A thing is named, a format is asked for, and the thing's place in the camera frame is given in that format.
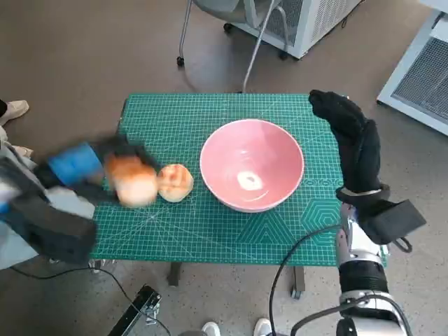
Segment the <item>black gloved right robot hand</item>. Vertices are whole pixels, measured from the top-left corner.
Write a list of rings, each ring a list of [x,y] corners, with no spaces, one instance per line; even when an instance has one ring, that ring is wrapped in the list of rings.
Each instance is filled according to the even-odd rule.
[[[366,118],[353,101],[334,92],[312,90],[309,102],[313,114],[328,122],[337,141],[344,188],[356,194],[379,190],[381,146],[376,122]]]

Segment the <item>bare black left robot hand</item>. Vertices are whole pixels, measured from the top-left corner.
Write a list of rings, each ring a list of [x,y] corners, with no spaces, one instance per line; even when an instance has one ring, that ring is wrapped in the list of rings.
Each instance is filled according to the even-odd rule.
[[[92,202],[118,202],[115,192],[105,191],[89,178],[105,172],[109,158],[138,158],[158,168],[155,158],[139,142],[130,142],[122,134],[107,134],[91,141],[82,141],[53,153],[33,168],[44,188],[64,186]]]

